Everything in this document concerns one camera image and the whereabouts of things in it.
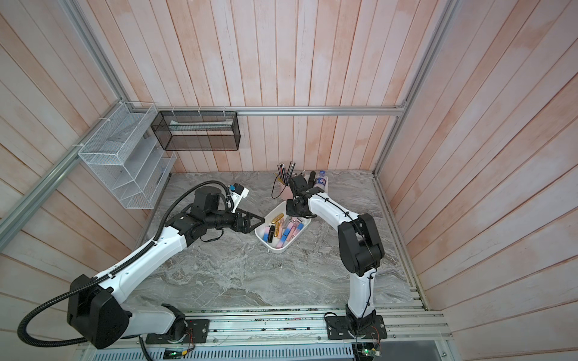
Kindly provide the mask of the pink blue lipstick silver cap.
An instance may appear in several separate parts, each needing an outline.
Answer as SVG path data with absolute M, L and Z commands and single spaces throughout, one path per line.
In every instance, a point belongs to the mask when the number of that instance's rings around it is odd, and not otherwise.
M 291 232 L 291 228 L 292 228 L 292 226 L 289 225 L 289 226 L 287 226 L 287 227 L 283 230 L 283 233 L 281 234 L 281 238 L 280 238 L 278 244 L 276 245 L 276 248 L 277 248 L 277 249 L 280 249 L 280 248 L 283 248 L 283 247 L 284 247 L 284 244 L 285 244 L 285 242 L 286 242 L 286 240 L 287 240 L 287 238 L 288 238 L 288 235 L 289 235 L 289 233 Z

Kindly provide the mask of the white plastic storage box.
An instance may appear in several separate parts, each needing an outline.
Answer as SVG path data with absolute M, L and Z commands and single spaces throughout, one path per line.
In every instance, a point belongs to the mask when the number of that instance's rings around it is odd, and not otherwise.
M 289 246 L 293 245 L 293 243 L 295 243 L 296 240 L 305 233 L 305 230 L 307 229 L 307 227 L 311 223 L 310 219 L 287 216 L 285 213 L 285 209 L 286 209 L 286 201 L 283 201 L 282 203 L 277 205 L 271 212 L 269 212 L 268 215 L 265 216 L 264 224 L 257 227 L 256 230 L 254 230 L 254 234 L 257 237 L 257 240 L 259 240 L 262 245 L 265 245 L 269 251 L 271 251 L 275 254 L 281 254 Z M 277 224 L 272 225 L 271 220 L 273 218 L 275 218 L 278 214 L 281 214 L 281 213 L 284 214 L 283 220 L 279 221 Z M 303 227 L 295 234 L 295 236 L 293 237 L 292 240 L 290 240 L 290 242 L 288 242 L 286 240 L 283 248 L 277 249 L 276 245 L 278 244 L 278 242 L 281 238 L 281 234 L 283 233 L 283 230 L 289 225 L 292 226 L 293 223 L 295 223 L 295 222 L 301 222 L 303 224 Z M 272 243 L 264 242 L 263 241 L 263 234 L 269 232 L 269 228 L 271 226 L 275 227 L 275 238 L 273 239 Z

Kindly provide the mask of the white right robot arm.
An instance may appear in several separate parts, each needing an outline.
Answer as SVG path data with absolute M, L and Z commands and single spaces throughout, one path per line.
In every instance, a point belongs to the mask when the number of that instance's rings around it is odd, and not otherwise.
M 374 313 L 374 279 L 385 251 L 376 221 L 370 214 L 358 214 L 341 206 L 303 175 L 289 180 L 293 194 L 286 211 L 299 218 L 320 218 L 337 231 L 340 260 L 350 273 L 346 313 L 364 320 Z

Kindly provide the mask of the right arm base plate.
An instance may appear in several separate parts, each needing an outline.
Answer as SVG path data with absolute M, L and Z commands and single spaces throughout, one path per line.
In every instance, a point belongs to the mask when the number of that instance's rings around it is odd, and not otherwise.
M 328 312 L 324 316 L 326 331 L 329 340 L 375 340 L 382 341 L 388 338 L 385 322 L 382 316 L 369 315 L 360 323 L 349 316 L 338 316 Z

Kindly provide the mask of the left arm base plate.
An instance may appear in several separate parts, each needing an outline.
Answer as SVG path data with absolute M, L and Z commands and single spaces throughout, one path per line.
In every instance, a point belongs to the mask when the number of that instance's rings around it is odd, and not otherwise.
M 203 344 L 209 333 L 209 319 L 177 320 L 165 334 L 148 334 L 146 344 Z

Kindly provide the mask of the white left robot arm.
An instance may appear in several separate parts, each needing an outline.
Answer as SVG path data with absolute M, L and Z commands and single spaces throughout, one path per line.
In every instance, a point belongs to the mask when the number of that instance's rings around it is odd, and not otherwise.
M 156 308 L 130 308 L 128 296 L 153 271 L 180 253 L 208 230 L 230 229 L 248 234 L 264 223 L 261 216 L 239 208 L 248 188 L 233 184 L 222 191 L 217 181 L 193 189 L 194 201 L 175 215 L 165 214 L 157 233 L 120 263 L 93 278 L 81 275 L 72 283 L 67 321 L 90 344 L 104 349 L 130 336 L 158 334 L 167 341 L 185 339 L 188 322 L 169 304 Z

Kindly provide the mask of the slim pink lip gloss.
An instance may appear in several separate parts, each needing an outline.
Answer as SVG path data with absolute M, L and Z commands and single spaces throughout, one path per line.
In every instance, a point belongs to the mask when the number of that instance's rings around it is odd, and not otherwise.
M 295 236 L 295 234 L 303 227 L 303 224 L 301 222 L 295 222 L 293 223 L 291 230 L 289 232 L 289 234 L 287 235 L 287 241 L 290 242 L 290 240 L 293 239 L 293 237 Z

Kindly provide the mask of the black lipstick with gold band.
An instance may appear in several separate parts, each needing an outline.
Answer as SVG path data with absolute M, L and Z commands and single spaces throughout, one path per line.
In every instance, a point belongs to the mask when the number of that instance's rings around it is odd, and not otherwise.
M 275 227 L 271 226 L 269 228 L 269 232 L 267 234 L 267 242 L 272 243 L 273 239 L 275 238 Z

